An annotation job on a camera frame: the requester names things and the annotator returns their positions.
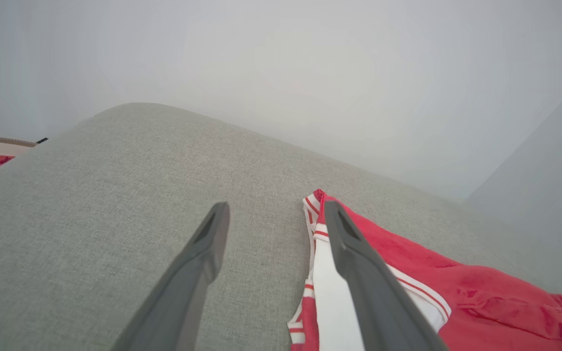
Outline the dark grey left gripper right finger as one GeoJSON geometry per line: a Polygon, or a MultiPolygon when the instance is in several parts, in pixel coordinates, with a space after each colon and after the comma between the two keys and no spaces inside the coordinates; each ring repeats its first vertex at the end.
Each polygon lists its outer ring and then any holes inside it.
{"type": "Polygon", "coordinates": [[[335,269],[352,296],[366,351],[445,351],[447,346],[337,201],[324,207],[335,269]]]}

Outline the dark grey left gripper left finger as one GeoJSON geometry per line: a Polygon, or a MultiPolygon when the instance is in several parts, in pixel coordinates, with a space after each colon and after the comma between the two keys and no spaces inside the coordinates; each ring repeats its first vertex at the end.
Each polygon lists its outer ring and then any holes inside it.
{"type": "Polygon", "coordinates": [[[121,331],[114,351],[195,348],[207,289],[221,271],[229,224],[229,204],[214,204],[121,331]]]}

